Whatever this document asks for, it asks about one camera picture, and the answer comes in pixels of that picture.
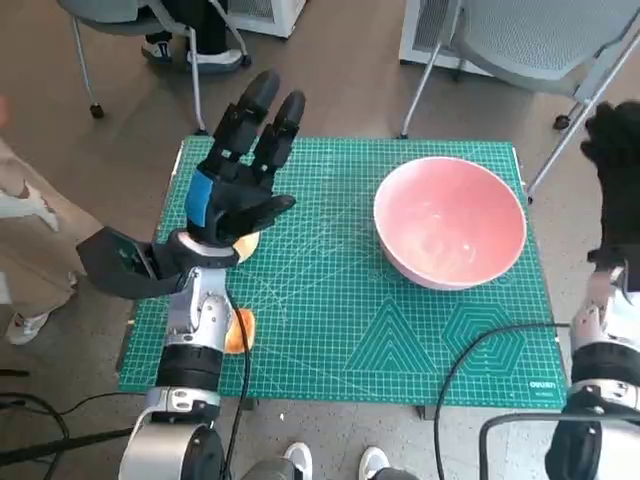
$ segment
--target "triangle pattern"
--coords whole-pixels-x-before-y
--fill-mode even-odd
[[[351,354],[345,370],[431,373],[435,367],[398,306],[388,298]]]

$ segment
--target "hexagon pattern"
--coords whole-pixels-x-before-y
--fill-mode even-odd
[[[488,330],[509,325],[509,317],[495,304],[458,304],[442,333],[451,355],[458,357],[476,338]],[[505,375],[515,367],[524,345],[521,332],[497,335],[485,340],[462,365],[468,375]]]

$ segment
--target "person's foot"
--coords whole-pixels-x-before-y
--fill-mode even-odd
[[[14,313],[7,327],[5,338],[12,345],[29,343],[36,338],[40,329],[47,323],[50,314],[51,312],[47,312],[35,317],[23,318],[21,315]]]
[[[313,465],[311,462],[311,450],[302,442],[296,442],[284,452],[284,458],[293,463],[302,472],[302,480],[311,480]]]
[[[383,468],[389,468],[389,459],[378,447],[369,447],[360,460],[358,480],[369,480]]]
[[[217,55],[205,55],[198,53],[198,69],[204,73],[224,73],[237,70],[242,64],[242,52],[240,50],[227,50]],[[193,65],[193,52],[187,52],[187,65]]]
[[[168,65],[171,63],[171,52],[169,52],[169,42],[149,43],[146,40],[141,47],[142,55],[150,63]]]

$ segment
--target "green cutting mat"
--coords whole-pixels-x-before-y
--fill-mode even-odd
[[[211,140],[185,140],[158,238],[183,227],[184,199]],[[445,373],[474,338],[494,327],[552,321],[531,229],[506,275],[462,292],[427,290],[383,257],[372,218],[380,181],[403,162],[429,155],[490,168],[521,202],[513,147],[507,143],[302,138],[276,190],[297,205],[263,233],[230,289],[257,318],[249,394],[257,398],[435,404]],[[138,304],[120,386],[153,385],[167,299]],[[238,395],[241,356],[225,357],[222,393]],[[486,342],[455,380],[449,404],[558,408],[565,378],[550,330]]]

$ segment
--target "gray chair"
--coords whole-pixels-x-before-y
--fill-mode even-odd
[[[568,128],[527,189],[531,201],[590,107],[639,43],[640,30],[624,42],[639,13],[638,0],[450,0],[400,138],[407,138],[443,46],[508,83],[572,98],[576,104],[554,125]]]
[[[227,26],[238,40],[243,54],[243,64],[250,65],[251,58],[247,53],[247,47],[238,33],[238,30],[229,23],[227,15],[217,0],[209,0],[218,10]],[[142,36],[168,31],[177,35],[189,37],[191,48],[195,51],[197,46],[196,32],[186,25],[176,22],[167,9],[162,5],[161,0],[58,0],[60,6],[71,15],[73,33],[76,39],[76,49],[84,86],[91,102],[90,111],[93,118],[104,117],[102,106],[96,101],[91,89],[87,63],[84,58],[82,38],[78,22],[93,28],[99,32],[119,36]],[[139,16],[139,10],[149,7],[152,15]],[[198,64],[193,62],[191,68],[191,80],[193,83],[193,104],[198,131],[205,132],[205,124],[202,119],[202,108],[200,104],[200,79],[198,75]]]

